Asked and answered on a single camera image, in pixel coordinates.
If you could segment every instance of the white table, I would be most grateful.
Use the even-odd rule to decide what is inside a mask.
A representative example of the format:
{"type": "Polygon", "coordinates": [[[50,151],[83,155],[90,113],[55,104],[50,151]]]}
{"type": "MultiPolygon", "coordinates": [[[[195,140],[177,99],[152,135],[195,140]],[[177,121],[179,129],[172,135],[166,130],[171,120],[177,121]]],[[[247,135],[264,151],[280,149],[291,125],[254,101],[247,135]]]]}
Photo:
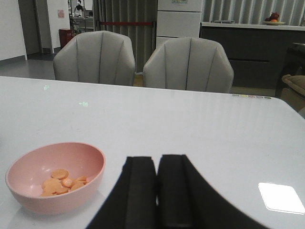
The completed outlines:
{"type": "Polygon", "coordinates": [[[269,211],[259,182],[292,186],[305,204],[305,120],[285,102],[232,94],[0,77],[0,228],[83,229],[127,156],[187,154],[227,200],[271,229],[303,229],[305,215],[269,211]],[[21,208],[5,184],[9,165],[57,142],[100,148],[107,164],[95,196],[66,214],[21,208]]]}

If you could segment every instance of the sign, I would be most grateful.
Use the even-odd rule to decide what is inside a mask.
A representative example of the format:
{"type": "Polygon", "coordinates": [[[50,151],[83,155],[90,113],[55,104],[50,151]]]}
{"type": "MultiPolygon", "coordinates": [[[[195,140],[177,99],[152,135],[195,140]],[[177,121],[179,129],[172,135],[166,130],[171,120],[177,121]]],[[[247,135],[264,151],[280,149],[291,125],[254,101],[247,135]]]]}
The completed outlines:
{"type": "Polygon", "coordinates": [[[187,0],[172,0],[174,4],[187,4],[187,0]]]}
{"type": "Polygon", "coordinates": [[[58,18],[65,18],[65,13],[63,10],[57,10],[58,18]]]}

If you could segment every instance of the floor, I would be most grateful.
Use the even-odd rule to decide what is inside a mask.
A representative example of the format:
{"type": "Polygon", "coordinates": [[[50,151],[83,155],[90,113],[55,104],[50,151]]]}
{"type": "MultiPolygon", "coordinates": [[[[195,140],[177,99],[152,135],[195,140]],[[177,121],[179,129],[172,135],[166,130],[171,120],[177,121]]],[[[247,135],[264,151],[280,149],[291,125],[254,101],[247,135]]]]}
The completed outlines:
{"type": "MultiPolygon", "coordinates": [[[[55,54],[33,54],[28,56],[27,61],[0,66],[1,76],[23,77],[34,79],[55,80],[53,70],[53,58],[55,54]]],[[[134,86],[143,87],[143,76],[136,74],[134,86]]],[[[274,96],[275,90],[261,88],[232,87],[233,94],[266,95],[274,96]]]]}

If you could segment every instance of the fruit bowl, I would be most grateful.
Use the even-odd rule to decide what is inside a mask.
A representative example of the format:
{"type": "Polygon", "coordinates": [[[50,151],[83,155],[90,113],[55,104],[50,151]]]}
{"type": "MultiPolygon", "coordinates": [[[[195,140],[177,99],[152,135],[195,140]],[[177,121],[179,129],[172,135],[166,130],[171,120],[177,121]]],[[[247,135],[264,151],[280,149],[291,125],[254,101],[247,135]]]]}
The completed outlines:
{"type": "Polygon", "coordinates": [[[285,22],[283,21],[264,21],[266,25],[284,25],[285,22]]]}
{"type": "Polygon", "coordinates": [[[60,214],[84,204],[97,190],[105,168],[103,152],[85,143],[57,143],[35,149],[17,159],[6,173],[6,184],[15,199],[38,214],[60,214]],[[79,189],[40,197],[41,185],[51,171],[63,168],[69,176],[86,176],[79,189]]]}

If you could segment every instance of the brown cushion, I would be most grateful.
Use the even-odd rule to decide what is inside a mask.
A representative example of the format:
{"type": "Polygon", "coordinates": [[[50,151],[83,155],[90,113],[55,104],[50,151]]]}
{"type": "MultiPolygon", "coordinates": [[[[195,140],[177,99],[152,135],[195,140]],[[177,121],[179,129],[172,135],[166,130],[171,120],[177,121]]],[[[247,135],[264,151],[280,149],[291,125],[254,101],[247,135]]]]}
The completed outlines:
{"type": "Polygon", "coordinates": [[[282,80],[293,90],[305,96],[305,75],[284,75],[282,80]]]}

